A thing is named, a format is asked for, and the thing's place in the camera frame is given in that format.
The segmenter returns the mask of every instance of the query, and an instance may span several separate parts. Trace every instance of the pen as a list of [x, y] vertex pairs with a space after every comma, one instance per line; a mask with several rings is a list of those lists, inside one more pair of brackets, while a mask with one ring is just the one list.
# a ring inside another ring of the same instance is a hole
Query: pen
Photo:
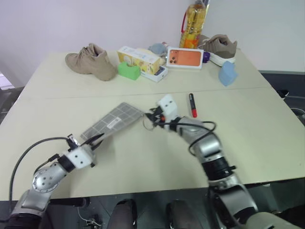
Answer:
[[194, 100], [193, 93], [189, 94], [189, 99], [190, 99], [190, 104], [191, 104], [191, 110], [192, 110], [193, 118], [196, 118], [197, 117], [197, 110], [196, 110], [196, 106], [195, 106], [195, 100]]

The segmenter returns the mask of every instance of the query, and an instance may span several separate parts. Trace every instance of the gray cutting mat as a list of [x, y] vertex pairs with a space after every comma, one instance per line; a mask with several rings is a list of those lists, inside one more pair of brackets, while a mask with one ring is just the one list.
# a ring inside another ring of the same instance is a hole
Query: gray cutting mat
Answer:
[[113, 135], [115, 132], [122, 130], [129, 124], [137, 121], [142, 114], [143, 112], [139, 109], [127, 103], [121, 103], [105, 117], [83, 132], [81, 138], [87, 140], [95, 135], [104, 133], [104, 135], [99, 139], [105, 139], [110, 135]]

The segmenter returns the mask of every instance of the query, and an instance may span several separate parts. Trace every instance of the green tissue box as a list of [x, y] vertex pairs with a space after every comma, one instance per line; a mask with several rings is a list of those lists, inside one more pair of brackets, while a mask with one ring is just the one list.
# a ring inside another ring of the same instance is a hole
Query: green tissue box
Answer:
[[122, 62], [118, 66], [119, 75], [124, 76], [126, 78], [136, 80], [141, 75], [141, 70], [138, 66], [128, 66], [127, 62]]

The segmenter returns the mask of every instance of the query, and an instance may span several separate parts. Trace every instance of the white wall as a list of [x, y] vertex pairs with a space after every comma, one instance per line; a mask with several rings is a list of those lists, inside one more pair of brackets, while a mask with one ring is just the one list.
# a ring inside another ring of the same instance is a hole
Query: white wall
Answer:
[[[226, 33], [260, 70], [304, 72], [304, 0], [211, 0], [203, 33]], [[50, 52], [90, 42], [178, 45], [193, 0], [0, 0], [0, 70], [25, 85]]]

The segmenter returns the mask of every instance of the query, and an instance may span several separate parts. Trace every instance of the plastic bottle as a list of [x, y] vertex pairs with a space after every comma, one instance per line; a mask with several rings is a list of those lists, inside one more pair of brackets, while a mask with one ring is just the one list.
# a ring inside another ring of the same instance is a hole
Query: plastic bottle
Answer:
[[[181, 27], [180, 48], [196, 49], [198, 46], [198, 37], [205, 20], [206, 7], [201, 0], [197, 0], [186, 10]], [[183, 30], [185, 17], [187, 16], [186, 30]]]

